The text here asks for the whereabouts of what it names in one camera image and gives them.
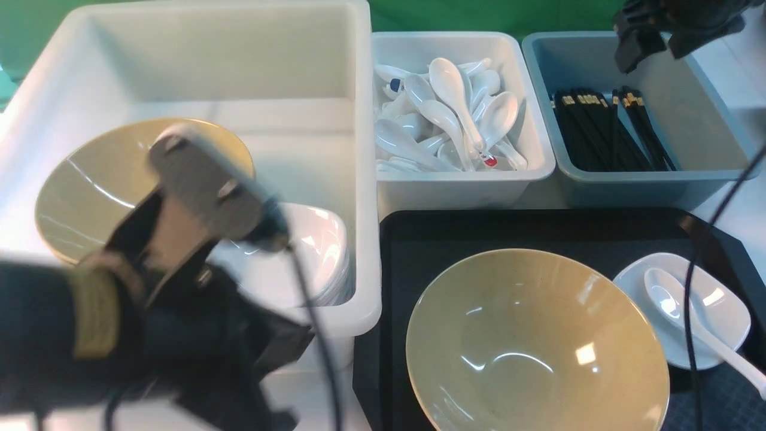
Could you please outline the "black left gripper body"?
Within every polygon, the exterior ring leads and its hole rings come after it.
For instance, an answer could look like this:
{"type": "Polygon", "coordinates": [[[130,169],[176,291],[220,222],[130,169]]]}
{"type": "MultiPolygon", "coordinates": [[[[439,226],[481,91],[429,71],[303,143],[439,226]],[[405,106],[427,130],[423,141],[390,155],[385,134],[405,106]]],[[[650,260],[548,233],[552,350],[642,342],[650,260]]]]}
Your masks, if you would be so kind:
{"type": "Polygon", "coordinates": [[[105,247],[137,294],[146,377],[175,386],[175,403],[218,430],[293,430],[261,381],[296,362],[314,330],[241,294],[221,265],[208,263],[222,240],[287,251],[289,224],[274,198],[249,189],[214,193],[154,189],[118,224],[105,247]]]}

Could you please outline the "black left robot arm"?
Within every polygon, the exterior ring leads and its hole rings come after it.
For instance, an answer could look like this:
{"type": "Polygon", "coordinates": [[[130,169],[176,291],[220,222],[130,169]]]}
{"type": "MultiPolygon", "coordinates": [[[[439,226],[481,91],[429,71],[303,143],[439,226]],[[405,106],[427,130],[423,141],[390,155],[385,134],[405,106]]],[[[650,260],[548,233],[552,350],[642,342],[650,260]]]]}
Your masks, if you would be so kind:
{"type": "Polygon", "coordinates": [[[227,233],[154,191],[107,247],[69,268],[2,261],[2,414],[169,397],[217,430],[293,430],[261,382],[296,362],[311,327],[246,299],[208,263],[227,233]]]}

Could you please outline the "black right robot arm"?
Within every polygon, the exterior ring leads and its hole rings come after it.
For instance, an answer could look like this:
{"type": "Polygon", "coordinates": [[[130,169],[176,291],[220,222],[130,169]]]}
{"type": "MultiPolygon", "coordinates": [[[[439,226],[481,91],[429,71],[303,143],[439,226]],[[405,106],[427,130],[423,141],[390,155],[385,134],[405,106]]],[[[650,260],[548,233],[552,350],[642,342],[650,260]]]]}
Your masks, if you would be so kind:
{"type": "Polygon", "coordinates": [[[763,1],[626,1],[613,16],[616,67],[633,72],[663,51],[680,59],[709,42],[741,32],[747,9],[763,1]]]}

